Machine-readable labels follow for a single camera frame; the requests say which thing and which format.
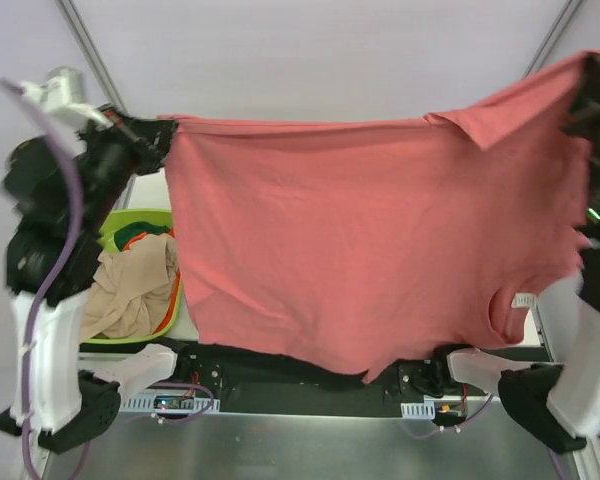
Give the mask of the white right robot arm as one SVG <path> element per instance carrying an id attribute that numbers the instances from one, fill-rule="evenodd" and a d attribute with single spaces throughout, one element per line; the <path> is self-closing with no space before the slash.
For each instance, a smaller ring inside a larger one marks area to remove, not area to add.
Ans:
<path id="1" fill-rule="evenodd" d="M 496 395 L 511 419 L 555 453 L 600 438 L 600 53 L 585 57 L 575 99 L 561 125 L 590 142 L 586 224 L 576 330 L 551 363 L 507 360 L 467 345 L 440 347 L 432 387 L 453 394 L 464 383 Z"/>

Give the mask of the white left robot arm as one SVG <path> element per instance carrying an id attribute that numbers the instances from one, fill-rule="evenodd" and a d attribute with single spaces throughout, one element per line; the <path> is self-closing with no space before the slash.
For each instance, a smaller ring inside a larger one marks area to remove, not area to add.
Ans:
<path id="1" fill-rule="evenodd" d="M 102 435 L 128 399 L 162 381 L 184 387 L 190 363 L 157 341 L 107 371 L 78 367 L 79 323 L 101 253 L 100 228 L 134 175 L 159 171 L 177 125 L 90 105 L 79 70 L 42 84 L 2 80 L 41 135 L 11 154 L 2 186 L 21 220 L 6 249 L 19 344 L 17 386 L 0 431 L 62 454 Z"/>

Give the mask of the pink t shirt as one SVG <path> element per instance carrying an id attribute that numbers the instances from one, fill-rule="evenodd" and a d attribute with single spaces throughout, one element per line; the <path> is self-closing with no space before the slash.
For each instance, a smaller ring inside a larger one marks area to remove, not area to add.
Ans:
<path id="1" fill-rule="evenodd" d="M 366 381 L 519 343 L 521 296 L 581 262 L 590 147 L 560 126 L 585 60 L 405 120 L 178 116 L 165 172 L 200 342 Z"/>

